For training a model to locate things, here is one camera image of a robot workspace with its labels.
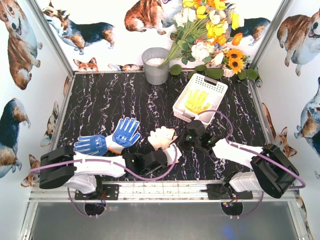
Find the cream knit glove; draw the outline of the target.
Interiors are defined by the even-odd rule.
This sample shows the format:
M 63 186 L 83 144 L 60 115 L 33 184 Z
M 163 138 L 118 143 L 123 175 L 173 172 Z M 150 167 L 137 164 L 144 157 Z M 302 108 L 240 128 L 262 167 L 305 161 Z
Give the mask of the cream knit glove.
M 159 149 L 167 149 L 176 138 L 176 131 L 173 128 L 161 126 L 160 128 L 156 128 L 155 131 L 152 130 L 147 140 L 154 150 L 157 151 Z

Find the yellow coated work glove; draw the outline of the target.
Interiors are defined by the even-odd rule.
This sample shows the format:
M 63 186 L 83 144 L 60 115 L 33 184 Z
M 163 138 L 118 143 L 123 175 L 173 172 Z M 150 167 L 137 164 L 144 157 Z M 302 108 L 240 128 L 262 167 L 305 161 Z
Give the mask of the yellow coated work glove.
M 198 89 L 195 91 L 191 90 L 184 104 L 185 109 L 195 114 L 210 109 L 212 105 L 209 102 L 206 102 L 208 95 L 209 93 L 206 91 L 199 92 Z

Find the blue dotted glove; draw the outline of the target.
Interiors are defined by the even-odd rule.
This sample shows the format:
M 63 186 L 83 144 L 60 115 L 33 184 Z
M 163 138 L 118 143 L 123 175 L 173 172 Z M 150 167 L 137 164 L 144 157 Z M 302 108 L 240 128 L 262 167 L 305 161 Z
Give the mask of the blue dotted glove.
M 108 152 L 106 137 L 101 134 L 79 136 L 73 145 L 73 151 L 91 156 L 104 156 Z
M 114 132 L 105 138 L 107 150 L 120 155 L 123 149 L 132 147 L 141 137 L 137 132 L 139 126 L 135 118 L 119 119 Z

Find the white plastic storage basket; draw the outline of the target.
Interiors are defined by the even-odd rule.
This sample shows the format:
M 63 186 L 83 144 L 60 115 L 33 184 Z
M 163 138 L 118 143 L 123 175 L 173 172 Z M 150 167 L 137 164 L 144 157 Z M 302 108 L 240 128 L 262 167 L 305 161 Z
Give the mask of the white plastic storage basket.
M 227 89 L 226 84 L 195 73 L 173 104 L 173 115 L 188 123 L 200 120 L 208 127 Z

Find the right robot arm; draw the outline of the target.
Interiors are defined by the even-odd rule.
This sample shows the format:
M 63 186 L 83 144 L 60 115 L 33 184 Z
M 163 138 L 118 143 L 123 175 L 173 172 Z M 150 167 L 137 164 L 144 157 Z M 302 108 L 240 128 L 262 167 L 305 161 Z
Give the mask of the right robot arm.
M 210 133 L 200 120 L 192 120 L 176 139 L 183 150 L 194 149 L 204 155 L 229 160 L 247 168 L 225 181 L 233 191 L 265 192 L 279 199 L 299 178 L 299 172 L 286 155 L 274 144 L 248 146 Z

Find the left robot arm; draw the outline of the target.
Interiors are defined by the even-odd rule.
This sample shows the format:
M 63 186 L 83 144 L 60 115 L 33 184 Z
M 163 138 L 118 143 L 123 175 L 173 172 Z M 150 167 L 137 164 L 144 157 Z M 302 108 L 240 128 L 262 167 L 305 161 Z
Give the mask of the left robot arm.
M 120 178 L 126 174 L 136 178 L 174 163 L 176 149 L 171 146 L 148 154 L 128 153 L 118 156 L 93 156 L 60 147 L 40 158 L 39 187 L 56 189 L 62 186 L 90 194 L 96 191 L 96 176 Z

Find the grey metal bucket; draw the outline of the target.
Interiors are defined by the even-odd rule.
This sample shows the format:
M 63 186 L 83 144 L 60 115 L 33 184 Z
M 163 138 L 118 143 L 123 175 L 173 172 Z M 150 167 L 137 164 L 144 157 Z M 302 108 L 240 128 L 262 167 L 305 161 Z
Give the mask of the grey metal bucket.
M 143 69 L 148 83 L 151 85 L 164 84 L 169 76 L 169 63 L 165 62 L 169 51 L 162 47 L 151 47 L 141 56 Z

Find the sunflower pot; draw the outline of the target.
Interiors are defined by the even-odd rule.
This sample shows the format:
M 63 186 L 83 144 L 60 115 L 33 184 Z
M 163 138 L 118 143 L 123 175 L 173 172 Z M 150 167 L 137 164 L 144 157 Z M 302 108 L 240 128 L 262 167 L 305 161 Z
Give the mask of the sunflower pot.
M 222 70 L 226 78 L 233 77 L 244 71 L 250 65 L 250 56 L 244 54 L 240 49 L 230 48 L 223 51 Z

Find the artificial flower bouquet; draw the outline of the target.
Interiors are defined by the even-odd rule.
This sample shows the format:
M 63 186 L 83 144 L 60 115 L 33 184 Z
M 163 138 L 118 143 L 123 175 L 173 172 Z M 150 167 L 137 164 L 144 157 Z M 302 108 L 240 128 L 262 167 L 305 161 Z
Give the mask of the artificial flower bouquet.
M 183 0 L 173 17 L 175 31 L 164 64 L 180 59 L 182 64 L 203 62 L 220 65 L 228 45 L 238 45 L 244 34 L 231 31 L 245 26 L 245 19 L 229 0 Z

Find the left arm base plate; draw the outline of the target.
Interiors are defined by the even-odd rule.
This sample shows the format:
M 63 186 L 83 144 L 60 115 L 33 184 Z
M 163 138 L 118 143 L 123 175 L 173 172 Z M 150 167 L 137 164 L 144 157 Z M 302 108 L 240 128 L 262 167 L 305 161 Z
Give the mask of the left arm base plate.
M 120 186 L 118 184 L 103 184 L 101 189 L 88 194 L 76 190 L 74 198 L 75 200 L 116 201 L 119 197 L 119 188 Z

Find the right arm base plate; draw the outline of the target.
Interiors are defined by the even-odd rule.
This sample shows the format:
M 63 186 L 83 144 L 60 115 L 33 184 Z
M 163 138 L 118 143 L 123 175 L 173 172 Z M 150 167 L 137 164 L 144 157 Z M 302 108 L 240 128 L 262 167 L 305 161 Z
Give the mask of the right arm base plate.
M 253 193 L 251 191 L 236 192 L 229 184 L 208 183 L 206 189 L 201 189 L 200 192 L 207 193 L 209 200 L 251 200 Z

